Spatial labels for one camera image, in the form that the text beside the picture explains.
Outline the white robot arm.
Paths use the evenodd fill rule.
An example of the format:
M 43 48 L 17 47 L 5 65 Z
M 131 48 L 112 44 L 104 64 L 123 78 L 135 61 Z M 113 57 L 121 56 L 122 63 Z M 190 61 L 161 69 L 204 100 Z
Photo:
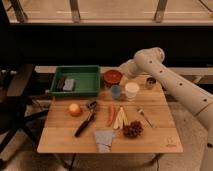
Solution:
M 142 72 L 151 75 L 200 122 L 208 131 L 200 171 L 213 171 L 213 94 L 165 67 L 164 59 L 159 47 L 139 50 L 119 66 L 119 71 L 128 79 Z

